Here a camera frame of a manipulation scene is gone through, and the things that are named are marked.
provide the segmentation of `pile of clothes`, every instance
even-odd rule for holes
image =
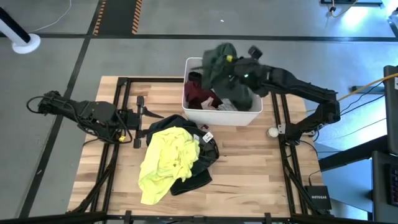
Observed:
[[[212,181],[207,168],[219,152],[211,133],[177,114],[151,124],[146,132],[148,149],[138,181],[141,203],[154,205],[169,190],[179,195]]]
[[[237,78],[234,67],[226,61],[226,55],[236,57],[232,44],[225,43],[203,54],[203,74],[190,72],[184,86],[188,108],[196,110],[248,111],[252,106],[252,92]]]

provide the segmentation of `maroon clothing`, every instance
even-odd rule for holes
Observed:
[[[202,110],[201,104],[203,101],[207,100],[209,97],[213,98],[211,105],[217,108],[218,105],[223,102],[218,98],[216,93],[211,90],[202,90],[201,86],[197,82],[188,81],[184,85],[185,100],[188,102],[188,108]]]

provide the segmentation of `black desk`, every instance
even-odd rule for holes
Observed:
[[[384,76],[398,72],[398,67],[384,67]],[[373,165],[373,219],[377,222],[398,223],[398,207],[387,204],[386,179],[383,164],[398,164],[398,78],[384,81],[386,94],[387,135],[319,160],[321,171],[369,159]]]

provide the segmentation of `neon yellow shirt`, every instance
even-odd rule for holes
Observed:
[[[152,136],[141,164],[138,185],[141,203],[154,205],[169,191],[175,180],[192,176],[198,160],[199,142],[183,128],[168,128]]]

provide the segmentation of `white stand base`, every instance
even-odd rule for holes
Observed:
[[[41,39],[38,35],[29,34],[29,36],[30,36],[30,41],[26,45],[17,45],[15,43],[12,43],[12,49],[15,51],[15,53],[29,54],[40,46]]]

